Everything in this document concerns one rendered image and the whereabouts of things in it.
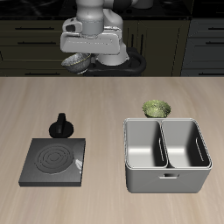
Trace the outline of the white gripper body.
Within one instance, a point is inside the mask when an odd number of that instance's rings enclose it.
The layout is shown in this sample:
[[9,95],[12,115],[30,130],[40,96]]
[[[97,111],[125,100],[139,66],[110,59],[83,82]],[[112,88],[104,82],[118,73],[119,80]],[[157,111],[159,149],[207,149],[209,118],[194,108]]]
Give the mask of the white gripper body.
[[60,37],[60,50],[63,53],[103,53],[120,52],[120,29],[106,29],[96,38],[83,38],[77,33],[63,32]]

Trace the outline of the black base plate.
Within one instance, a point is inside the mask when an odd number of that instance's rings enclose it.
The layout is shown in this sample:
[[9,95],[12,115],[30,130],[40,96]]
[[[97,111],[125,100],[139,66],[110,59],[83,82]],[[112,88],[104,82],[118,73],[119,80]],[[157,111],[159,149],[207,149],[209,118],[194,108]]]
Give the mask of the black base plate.
[[146,68],[145,58],[134,47],[127,48],[129,59],[118,66],[106,66],[96,61],[84,73],[86,77],[139,77]]

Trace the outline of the dark kitchen cupboard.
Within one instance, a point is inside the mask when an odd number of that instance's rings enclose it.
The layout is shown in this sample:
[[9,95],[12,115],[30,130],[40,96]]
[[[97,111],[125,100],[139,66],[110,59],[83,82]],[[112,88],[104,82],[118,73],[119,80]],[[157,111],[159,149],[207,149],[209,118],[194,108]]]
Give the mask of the dark kitchen cupboard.
[[[0,20],[0,76],[66,75],[61,20]],[[123,42],[142,54],[143,76],[179,76],[190,22],[125,20]]]

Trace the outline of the round black stove knob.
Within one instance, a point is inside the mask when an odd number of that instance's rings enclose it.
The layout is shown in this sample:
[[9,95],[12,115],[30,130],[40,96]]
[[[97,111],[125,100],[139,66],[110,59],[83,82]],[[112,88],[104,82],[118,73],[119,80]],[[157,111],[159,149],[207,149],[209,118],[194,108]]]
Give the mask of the round black stove knob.
[[58,119],[49,128],[52,138],[68,138],[74,133],[74,126],[66,119],[65,113],[59,113]]

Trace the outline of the dark grey stove plate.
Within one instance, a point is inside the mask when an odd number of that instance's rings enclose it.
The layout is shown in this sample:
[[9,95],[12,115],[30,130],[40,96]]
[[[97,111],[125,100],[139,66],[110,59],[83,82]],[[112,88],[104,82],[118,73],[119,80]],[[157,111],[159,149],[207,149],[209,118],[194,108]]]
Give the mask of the dark grey stove plate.
[[33,138],[20,186],[81,186],[85,138]]

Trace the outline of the black bowl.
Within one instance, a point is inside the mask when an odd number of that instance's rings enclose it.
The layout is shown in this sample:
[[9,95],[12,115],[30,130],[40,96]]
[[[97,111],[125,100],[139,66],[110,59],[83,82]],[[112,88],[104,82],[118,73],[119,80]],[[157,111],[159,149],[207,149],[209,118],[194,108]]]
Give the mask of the black bowl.
[[91,62],[90,53],[76,53],[61,62],[61,65],[70,73],[83,73],[88,69]]

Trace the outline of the white two-bin basket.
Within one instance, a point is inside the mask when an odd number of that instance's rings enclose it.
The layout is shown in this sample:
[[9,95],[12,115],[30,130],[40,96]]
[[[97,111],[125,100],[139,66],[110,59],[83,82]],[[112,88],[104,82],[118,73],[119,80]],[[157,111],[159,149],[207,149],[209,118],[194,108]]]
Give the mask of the white two-bin basket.
[[131,193],[196,193],[213,164],[192,118],[123,122],[126,186]]

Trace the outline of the grey drawer cabinet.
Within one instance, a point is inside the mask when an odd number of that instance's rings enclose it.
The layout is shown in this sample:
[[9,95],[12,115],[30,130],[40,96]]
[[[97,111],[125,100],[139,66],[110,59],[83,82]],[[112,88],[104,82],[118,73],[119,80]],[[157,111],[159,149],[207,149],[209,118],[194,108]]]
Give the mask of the grey drawer cabinet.
[[181,75],[224,76],[224,18],[191,20]]

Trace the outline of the black kitchen countertop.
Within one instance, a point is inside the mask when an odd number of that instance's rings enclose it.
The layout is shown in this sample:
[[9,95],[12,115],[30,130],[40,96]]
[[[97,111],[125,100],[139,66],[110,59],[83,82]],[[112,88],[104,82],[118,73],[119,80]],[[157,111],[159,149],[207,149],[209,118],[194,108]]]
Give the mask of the black kitchen countertop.
[[[0,20],[66,20],[76,16],[75,0],[0,0]],[[154,0],[151,9],[115,10],[123,20],[224,18],[224,0]]]

